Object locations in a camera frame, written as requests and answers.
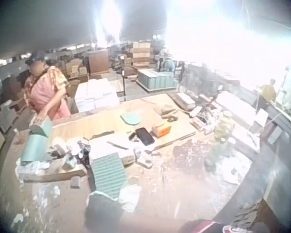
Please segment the small box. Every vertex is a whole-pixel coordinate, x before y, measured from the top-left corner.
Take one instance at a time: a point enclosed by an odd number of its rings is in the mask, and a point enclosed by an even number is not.
[[[162,137],[170,132],[171,125],[166,122],[160,122],[158,124],[153,125],[152,132],[156,135],[156,137]]]
[[[86,75],[87,74],[87,69],[86,67],[80,67],[79,68],[80,76]]]
[[[75,79],[75,78],[77,78],[79,76],[79,72],[77,71],[77,72],[72,72],[72,73],[70,73],[70,78],[71,79]]]
[[[71,73],[76,73],[79,70],[79,66],[78,65],[74,65],[71,67]]]

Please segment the stack of paper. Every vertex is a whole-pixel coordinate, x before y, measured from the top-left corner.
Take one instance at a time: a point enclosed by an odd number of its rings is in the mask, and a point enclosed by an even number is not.
[[[116,90],[105,79],[91,79],[78,86],[74,97],[79,113],[101,108],[115,106],[120,103]]]

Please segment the teal tile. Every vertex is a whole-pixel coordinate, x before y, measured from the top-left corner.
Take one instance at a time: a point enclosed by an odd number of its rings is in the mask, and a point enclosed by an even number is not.
[[[127,182],[127,175],[118,153],[95,159],[92,171],[96,190],[117,199],[121,188]]]

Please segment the stacked boxes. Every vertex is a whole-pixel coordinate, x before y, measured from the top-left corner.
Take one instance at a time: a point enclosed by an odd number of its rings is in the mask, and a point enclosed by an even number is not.
[[[148,90],[175,88],[178,84],[173,73],[158,73],[153,69],[140,69],[138,71],[138,83]]]
[[[79,113],[101,107],[116,106],[120,103],[116,90],[106,78],[91,79],[79,84],[74,99]]]
[[[133,42],[127,56],[131,58],[132,65],[145,68],[150,65],[150,43]]]

